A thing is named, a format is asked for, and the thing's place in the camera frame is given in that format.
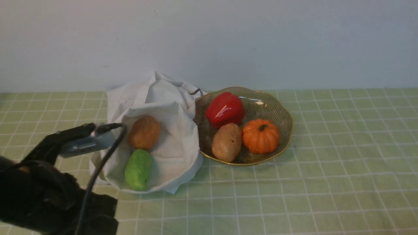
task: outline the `white wall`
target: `white wall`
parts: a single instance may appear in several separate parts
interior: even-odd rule
[[[0,0],[0,92],[418,86],[418,0]]]

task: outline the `fake vegetable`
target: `fake vegetable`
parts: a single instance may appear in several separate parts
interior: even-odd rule
[[[125,181],[132,190],[146,190],[153,166],[152,156],[143,149],[135,150],[125,168]]]
[[[150,115],[136,120],[128,133],[128,143],[133,148],[148,150],[154,147],[161,132],[161,124]]]
[[[242,131],[237,124],[222,126],[212,141],[212,153],[219,160],[232,162],[241,151]]]
[[[273,152],[280,142],[279,130],[268,120],[252,120],[242,130],[244,146],[251,153]]]
[[[216,129],[228,123],[240,124],[244,116],[245,109],[240,98],[230,92],[218,95],[206,110],[206,118]]]

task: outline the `pumpkin stem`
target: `pumpkin stem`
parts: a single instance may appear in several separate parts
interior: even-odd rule
[[[266,128],[266,127],[268,127],[268,125],[267,124],[264,124],[264,125],[261,125],[260,126],[260,128],[258,128],[260,131],[263,131],[264,130],[264,128]]]

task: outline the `plate rim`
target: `plate rim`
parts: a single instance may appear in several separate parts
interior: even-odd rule
[[[205,157],[207,157],[207,158],[209,158],[209,159],[212,159],[212,160],[215,160],[215,161],[218,161],[218,162],[222,162],[222,163],[224,163],[224,164],[227,164],[227,165],[230,165],[230,166],[254,166],[254,165],[258,165],[258,164],[260,164],[260,163],[263,163],[263,162],[266,162],[266,161],[268,161],[268,160],[271,160],[271,159],[273,159],[273,158],[275,158],[275,157],[277,157],[277,156],[279,156],[280,154],[282,154],[284,151],[286,151],[287,150],[287,148],[289,147],[289,145],[290,145],[290,143],[291,143],[291,141],[292,141],[292,137],[293,137],[293,131],[295,130],[295,122],[294,122],[294,120],[293,120],[293,116],[292,116],[292,114],[289,112],[289,110],[287,110],[283,105],[282,105],[282,103],[280,103],[280,101],[279,101],[279,99],[278,98],[276,98],[276,97],[274,97],[273,95],[271,95],[271,94],[269,94],[269,93],[267,93],[267,92],[264,92],[264,91],[254,91],[254,90],[251,90],[251,89],[248,89],[248,88],[245,88],[245,87],[227,87],[227,88],[224,88],[224,89],[221,89],[221,90],[219,90],[219,91],[216,91],[216,92],[211,92],[211,93],[207,93],[206,95],[202,95],[201,97],[199,97],[196,101],[195,101],[195,106],[197,105],[197,103],[203,98],[203,97],[205,97],[205,96],[208,96],[208,95],[211,95],[211,94],[214,94],[214,93],[218,93],[218,92],[222,92],[222,91],[224,91],[224,90],[227,90],[227,89],[233,89],[233,88],[239,88],[239,89],[245,89],[245,90],[248,90],[248,91],[251,91],[251,92],[256,92],[256,93],[263,93],[263,94],[267,94],[267,95],[269,95],[269,96],[271,96],[271,97],[273,97],[274,99],[276,99],[277,100],[277,102],[279,103],[279,105],[289,114],[289,116],[290,116],[290,119],[292,120],[292,130],[291,130],[291,132],[290,132],[290,135],[289,135],[289,142],[288,142],[288,144],[284,147],[284,149],[282,150],[282,151],[280,151],[280,152],[278,152],[277,154],[275,154],[275,155],[273,155],[273,156],[271,156],[271,157],[269,157],[269,158],[266,158],[266,159],[264,159],[264,160],[262,160],[262,161],[259,161],[259,162],[254,162],[254,163],[232,163],[232,162],[225,162],[225,161],[222,161],[222,160],[219,160],[219,159],[217,159],[217,158],[214,158],[214,157],[212,157],[212,156],[210,156],[210,155],[207,155],[206,153],[204,153],[202,150],[200,150],[200,148],[199,148],[199,151],[200,151],[200,153],[201,154],[203,154]]]

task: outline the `red bell pepper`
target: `red bell pepper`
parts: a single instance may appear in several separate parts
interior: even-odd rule
[[[216,129],[228,123],[240,124],[244,116],[245,109],[240,98],[230,92],[215,97],[206,110],[206,118]]]

